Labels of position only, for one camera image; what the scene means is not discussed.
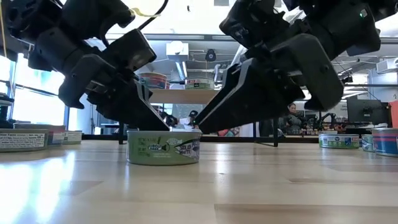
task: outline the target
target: shelf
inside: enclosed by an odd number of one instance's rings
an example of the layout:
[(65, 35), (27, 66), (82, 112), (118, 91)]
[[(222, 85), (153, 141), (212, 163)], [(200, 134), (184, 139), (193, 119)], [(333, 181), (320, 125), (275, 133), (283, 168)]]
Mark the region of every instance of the shelf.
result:
[(151, 90), (151, 103), (207, 104), (218, 90)]

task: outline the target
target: wooden table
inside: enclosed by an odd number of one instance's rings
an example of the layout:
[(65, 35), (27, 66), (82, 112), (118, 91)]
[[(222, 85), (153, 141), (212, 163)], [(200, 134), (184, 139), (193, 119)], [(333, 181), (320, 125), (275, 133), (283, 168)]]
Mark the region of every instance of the wooden table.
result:
[(83, 141), (1, 154), (0, 222), (396, 223), (398, 159), (316, 144), (201, 144), (198, 164), (126, 163)]

